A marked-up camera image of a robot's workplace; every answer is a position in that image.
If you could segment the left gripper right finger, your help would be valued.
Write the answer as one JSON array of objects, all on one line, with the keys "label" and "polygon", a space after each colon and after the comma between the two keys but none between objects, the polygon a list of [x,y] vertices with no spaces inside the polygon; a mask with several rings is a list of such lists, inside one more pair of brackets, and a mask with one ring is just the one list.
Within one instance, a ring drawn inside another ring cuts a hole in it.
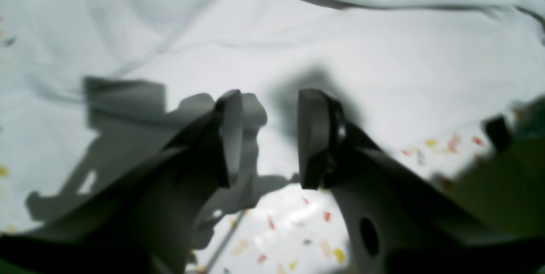
[{"label": "left gripper right finger", "polygon": [[360,274],[537,274],[544,238],[478,220],[386,154],[327,93],[297,103],[301,187],[329,189]]}]

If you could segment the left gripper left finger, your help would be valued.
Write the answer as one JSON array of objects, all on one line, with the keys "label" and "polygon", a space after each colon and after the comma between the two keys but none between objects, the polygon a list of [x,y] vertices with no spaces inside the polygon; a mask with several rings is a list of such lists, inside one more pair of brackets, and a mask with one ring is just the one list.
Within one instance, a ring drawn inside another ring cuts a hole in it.
[{"label": "left gripper left finger", "polygon": [[1,237],[10,273],[183,274],[196,218],[220,188],[237,183],[243,95],[212,111],[156,155],[60,219]]}]

